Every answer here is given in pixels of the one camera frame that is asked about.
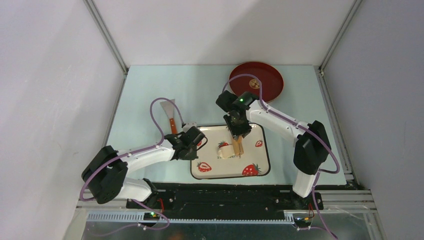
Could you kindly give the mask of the white dough piece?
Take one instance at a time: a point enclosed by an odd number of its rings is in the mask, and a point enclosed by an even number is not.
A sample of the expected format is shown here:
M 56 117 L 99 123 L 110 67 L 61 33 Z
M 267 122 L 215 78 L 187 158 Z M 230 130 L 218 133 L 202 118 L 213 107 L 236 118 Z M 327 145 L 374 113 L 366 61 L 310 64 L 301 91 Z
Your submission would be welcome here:
M 225 145 L 218 148 L 217 154 L 221 159 L 240 158 L 244 149 L 240 146 Z

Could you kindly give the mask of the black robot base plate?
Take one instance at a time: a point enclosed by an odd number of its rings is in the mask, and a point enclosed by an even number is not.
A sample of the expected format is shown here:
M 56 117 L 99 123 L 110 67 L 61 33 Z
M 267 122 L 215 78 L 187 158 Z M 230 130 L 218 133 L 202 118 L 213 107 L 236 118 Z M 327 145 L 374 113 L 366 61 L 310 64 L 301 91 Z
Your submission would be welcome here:
M 128 200 L 126 208 L 159 210 L 166 217 L 276 220 L 289 210 L 323 210 L 320 193 L 305 198 L 279 190 L 157 191 L 140 204 Z

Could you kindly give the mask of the wooden dough roller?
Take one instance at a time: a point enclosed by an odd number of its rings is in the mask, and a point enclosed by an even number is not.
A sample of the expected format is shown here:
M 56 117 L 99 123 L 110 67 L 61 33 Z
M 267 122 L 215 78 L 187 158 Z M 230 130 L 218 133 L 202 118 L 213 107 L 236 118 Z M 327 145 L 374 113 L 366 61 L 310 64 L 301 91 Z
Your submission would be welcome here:
M 242 136 L 232 139 L 232 147 L 233 147 L 234 154 L 236 156 L 241 156 L 244 153 L 242 141 L 243 141 Z

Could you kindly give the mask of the white strawberry print tray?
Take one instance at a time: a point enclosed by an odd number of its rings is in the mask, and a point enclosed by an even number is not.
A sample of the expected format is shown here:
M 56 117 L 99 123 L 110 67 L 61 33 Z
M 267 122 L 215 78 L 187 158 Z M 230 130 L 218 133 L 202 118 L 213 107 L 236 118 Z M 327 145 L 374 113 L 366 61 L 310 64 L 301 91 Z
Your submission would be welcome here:
M 252 123 L 251 132 L 242 140 L 244 154 L 240 158 L 223 159 L 218 149 L 232 145 L 232 136 L 226 125 L 201 126 L 206 145 L 197 151 L 198 158 L 190 164 L 191 175 L 198 180 L 265 176 L 271 170 L 266 137 L 262 126 Z

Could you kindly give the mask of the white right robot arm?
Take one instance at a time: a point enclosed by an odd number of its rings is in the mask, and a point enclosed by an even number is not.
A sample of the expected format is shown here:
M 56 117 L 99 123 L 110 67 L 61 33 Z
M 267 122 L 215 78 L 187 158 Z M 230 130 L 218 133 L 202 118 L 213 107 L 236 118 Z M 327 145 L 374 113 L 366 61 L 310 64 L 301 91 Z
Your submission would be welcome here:
M 215 103 L 225 112 L 223 118 L 233 139 L 245 138 L 252 130 L 251 123 L 255 123 L 293 145 L 297 174 L 290 201 L 297 209 L 308 206 L 321 165 L 334 155 L 324 125 L 317 120 L 307 123 L 290 117 L 248 91 L 237 96 L 224 90 Z

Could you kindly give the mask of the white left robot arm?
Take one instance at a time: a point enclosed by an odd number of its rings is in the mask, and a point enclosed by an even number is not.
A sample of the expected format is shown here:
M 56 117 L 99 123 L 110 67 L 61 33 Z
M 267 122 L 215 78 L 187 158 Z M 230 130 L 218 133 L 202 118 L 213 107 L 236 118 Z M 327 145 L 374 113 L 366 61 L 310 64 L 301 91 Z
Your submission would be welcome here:
M 198 127 L 191 126 L 136 150 L 118 151 L 110 145 L 104 146 L 81 173 L 84 184 L 79 199 L 100 205 L 115 199 L 131 199 L 145 208 L 153 208 L 158 202 L 154 185 L 146 178 L 131 178 L 130 174 L 162 162 L 196 160 L 200 143 L 206 144 L 207 137 Z

